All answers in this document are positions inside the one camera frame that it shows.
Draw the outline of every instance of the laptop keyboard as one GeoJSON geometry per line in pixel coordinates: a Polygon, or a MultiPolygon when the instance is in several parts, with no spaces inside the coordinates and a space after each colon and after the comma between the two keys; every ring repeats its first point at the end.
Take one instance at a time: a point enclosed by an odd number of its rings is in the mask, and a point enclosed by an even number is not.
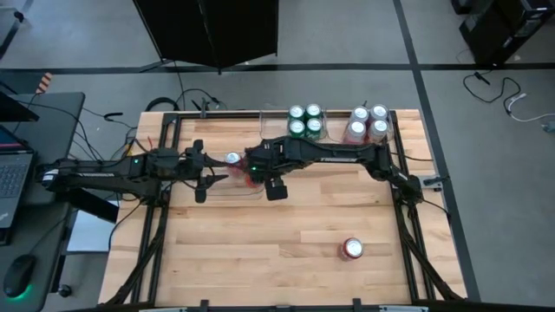
{"type": "Polygon", "coordinates": [[[0,165],[0,198],[19,196],[25,182],[27,165],[0,165]]]}

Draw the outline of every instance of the white cable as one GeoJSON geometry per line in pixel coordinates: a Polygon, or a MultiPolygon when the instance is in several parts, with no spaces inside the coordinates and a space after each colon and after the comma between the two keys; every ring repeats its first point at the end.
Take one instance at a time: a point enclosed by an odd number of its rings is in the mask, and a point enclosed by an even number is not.
{"type": "Polygon", "coordinates": [[[512,107],[513,104],[516,103],[517,101],[526,98],[526,96],[527,96],[527,94],[521,94],[521,95],[516,96],[516,97],[513,97],[513,98],[511,99],[511,101],[509,102],[509,105],[508,105],[507,108],[506,108],[507,111],[509,112],[509,115],[511,116],[511,118],[513,118],[514,120],[519,121],[519,122],[530,122],[530,121],[540,120],[540,119],[542,119],[542,118],[549,117],[549,116],[555,116],[555,113],[549,113],[549,114],[543,114],[543,115],[538,116],[538,117],[533,117],[533,118],[527,119],[527,120],[522,120],[522,119],[519,119],[519,118],[517,118],[517,117],[514,117],[513,111],[511,110],[511,107],[512,107]]]}

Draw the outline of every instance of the computer tower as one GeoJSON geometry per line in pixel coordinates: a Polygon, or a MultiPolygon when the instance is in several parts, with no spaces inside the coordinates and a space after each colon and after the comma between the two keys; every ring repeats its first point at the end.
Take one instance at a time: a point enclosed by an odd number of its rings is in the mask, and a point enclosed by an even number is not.
{"type": "Polygon", "coordinates": [[[451,0],[454,11],[461,14],[468,14],[472,10],[472,6],[475,0],[451,0]]]}
{"type": "Polygon", "coordinates": [[[483,0],[460,26],[480,65],[506,62],[555,13],[555,0],[483,0]]]}

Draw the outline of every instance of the green soda can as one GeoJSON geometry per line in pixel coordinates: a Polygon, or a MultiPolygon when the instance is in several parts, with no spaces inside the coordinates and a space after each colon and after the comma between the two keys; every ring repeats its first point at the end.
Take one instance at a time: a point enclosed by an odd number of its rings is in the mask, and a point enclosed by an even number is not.
{"type": "Polygon", "coordinates": [[[290,107],[287,119],[304,121],[304,108],[299,105],[290,107]]]}
{"type": "Polygon", "coordinates": [[[312,118],[322,119],[322,108],[318,104],[309,104],[304,111],[304,118],[311,120],[312,118]]]}
{"type": "Polygon", "coordinates": [[[292,138],[304,137],[304,123],[300,120],[292,120],[289,123],[289,135],[292,138]]]}
{"type": "Polygon", "coordinates": [[[309,119],[306,122],[304,136],[311,140],[320,140],[322,138],[322,121],[318,118],[309,119]]]}

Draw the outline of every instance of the can lid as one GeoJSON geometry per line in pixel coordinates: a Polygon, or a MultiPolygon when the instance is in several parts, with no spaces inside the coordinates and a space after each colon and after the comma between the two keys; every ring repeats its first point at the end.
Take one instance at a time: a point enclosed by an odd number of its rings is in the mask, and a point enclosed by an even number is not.
{"type": "Polygon", "coordinates": [[[372,126],[375,130],[379,132],[386,132],[388,131],[388,123],[383,120],[376,120],[372,123],[372,126]]]}
{"type": "Polygon", "coordinates": [[[365,107],[357,107],[355,108],[353,113],[355,114],[356,118],[360,118],[360,119],[368,118],[368,109],[366,109],[365,107]]]}
{"type": "Polygon", "coordinates": [[[301,133],[302,131],[304,131],[304,123],[300,120],[294,120],[291,122],[291,124],[289,124],[289,129],[293,133],[301,133]]]}
{"type": "Polygon", "coordinates": [[[320,131],[322,129],[322,122],[320,120],[313,118],[306,123],[306,126],[311,131],[320,131]]]}
{"type": "Polygon", "coordinates": [[[295,105],[295,106],[292,106],[291,108],[289,108],[289,114],[292,117],[299,118],[299,117],[303,116],[304,109],[302,107],[298,106],[298,105],[295,105]]]}
{"type": "Polygon", "coordinates": [[[352,122],[349,127],[353,133],[357,134],[362,134],[366,130],[366,127],[360,121],[352,122]]]}
{"type": "Polygon", "coordinates": [[[306,107],[306,113],[310,116],[318,116],[321,111],[322,110],[318,104],[309,104],[309,106],[306,107]]]}
{"type": "Polygon", "coordinates": [[[352,257],[362,255],[362,243],[356,238],[350,238],[345,244],[345,250],[352,257]]]}
{"type": "Polygon", "coordinates": [[[379,117],[385,117],[388,114],[388,109],[382,104],[374,105],[374,107],[372,107],[372,111],[379,117]]]}
{"type": "Polygon", "coordinates": [[[241,157],[239,157],[239,154],[238,154],[238,153],[235,153],[235,152],[233,152],[233,153],[228,153],[228,154],[225,156],[225,162],[228,163],[228,164],[236,164],[236,163],[238,163],[240,160],[241,160],[241,157]]]}

